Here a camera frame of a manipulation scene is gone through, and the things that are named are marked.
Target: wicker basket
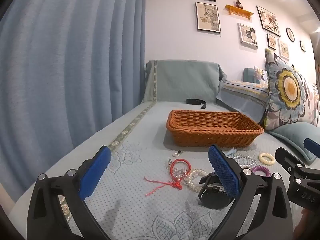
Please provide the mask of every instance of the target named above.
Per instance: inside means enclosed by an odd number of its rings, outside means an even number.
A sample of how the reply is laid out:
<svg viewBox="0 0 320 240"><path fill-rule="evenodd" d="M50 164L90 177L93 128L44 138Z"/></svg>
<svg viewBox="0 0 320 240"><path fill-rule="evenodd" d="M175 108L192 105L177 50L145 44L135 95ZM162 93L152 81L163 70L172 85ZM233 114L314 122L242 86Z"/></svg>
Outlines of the wicker basket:
<svg viewBox="0 0 320 240"><path fill-rule="evenodd" d="M263 128L237 112L172 110L167 129L178 146L246 147Z"/></svg>

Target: blue cushion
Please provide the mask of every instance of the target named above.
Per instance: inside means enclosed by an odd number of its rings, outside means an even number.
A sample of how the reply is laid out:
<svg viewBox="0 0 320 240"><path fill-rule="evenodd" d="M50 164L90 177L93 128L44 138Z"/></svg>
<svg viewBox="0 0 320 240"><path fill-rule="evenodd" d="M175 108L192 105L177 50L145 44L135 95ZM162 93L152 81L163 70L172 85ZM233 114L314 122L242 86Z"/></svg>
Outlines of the blue cushion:
<svg viewBox="0 0 320 240"><path fill-rule="evenodd" d="M306 164L310 165L316 159L314 154L305 149L303 142L306 138L310 138L320 144L320 127L306 122L296 122L282 125L267 132L295 147L306 159Z"/></svg>
<svg viewBox="0 0 320 240"><path fill-rule="evenodd" d="M254 69L253 68L245 68L243 70L243 81L254 83Z"/></svg>

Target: throw pillow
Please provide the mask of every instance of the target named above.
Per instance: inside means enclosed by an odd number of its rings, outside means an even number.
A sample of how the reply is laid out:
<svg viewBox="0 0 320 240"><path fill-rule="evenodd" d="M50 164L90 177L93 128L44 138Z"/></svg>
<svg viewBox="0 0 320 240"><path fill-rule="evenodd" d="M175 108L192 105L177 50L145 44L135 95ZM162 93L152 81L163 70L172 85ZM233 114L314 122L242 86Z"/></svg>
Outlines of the throw pillow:
<svg viewBox="0 0 320 240"><path fill-rule="evenodd" d="M268 74L266 70L254 67L254 81L257 84L268 85Z"/></svg>
<svg viewBox="0 0 320 240"><path fill-rule="evenodd" d="M303 143L306 138L320 143L320 129L306 122L290 123L280 126L268 133L279 137L295 147L306 159L305 163L310 165L316 159L316 156L308 151Z"/></svg>
<svg viewBox="0 0 320 240"><path fill-rule="evenodd" d="M319 118L319 94L292 66L270 49L265 49L269 80L266 130L287 123L307 122L316 126Z"/></svg>

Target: orange wall shelf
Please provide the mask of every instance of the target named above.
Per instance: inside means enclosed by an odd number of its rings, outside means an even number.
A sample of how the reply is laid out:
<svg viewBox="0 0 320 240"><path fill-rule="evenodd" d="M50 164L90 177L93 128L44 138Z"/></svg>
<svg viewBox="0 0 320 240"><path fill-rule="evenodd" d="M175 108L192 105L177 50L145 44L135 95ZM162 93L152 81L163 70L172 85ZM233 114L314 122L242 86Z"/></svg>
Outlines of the orange wall shelf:
<svg viewBox="0 0 320 240"><path fill-rule="evenodd" d="M243 10L241 8L232 6L232 5L226 5L226 9L229 11L229 14L236 14L245 18L248 18L250 20L251 15L253 14L252 12L248 12L246 10Z"/></svg>

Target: white wall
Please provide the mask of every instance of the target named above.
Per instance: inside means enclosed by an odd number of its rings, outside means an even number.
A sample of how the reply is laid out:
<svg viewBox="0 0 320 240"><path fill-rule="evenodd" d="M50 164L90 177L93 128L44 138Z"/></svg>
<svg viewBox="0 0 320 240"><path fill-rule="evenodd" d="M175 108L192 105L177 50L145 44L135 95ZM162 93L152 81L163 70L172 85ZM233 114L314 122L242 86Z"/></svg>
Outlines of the white wall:
<svg viewBox="0 0 320 240"><path fill-rule="evenodd" d="M289 46L290 64L315 83L315 62L310 36L279 6L267 0L240 0L244 9L251 11L251 20L229 15L226 4L235 0L146 0L145 62L153 59L190 59L220 64L229 80L241 80L244 68L258 66L264 69L264 49L268 47L267 33L261 27L256 5L276 15L281 37ZM212 3L218 6L221 34L197 30L195 2ZM238 23L254 27L258 50L241 45ZM286 34L289 27L295 35L291 42ZM305 43L307 52L300 49L299 41Z"/></svg>

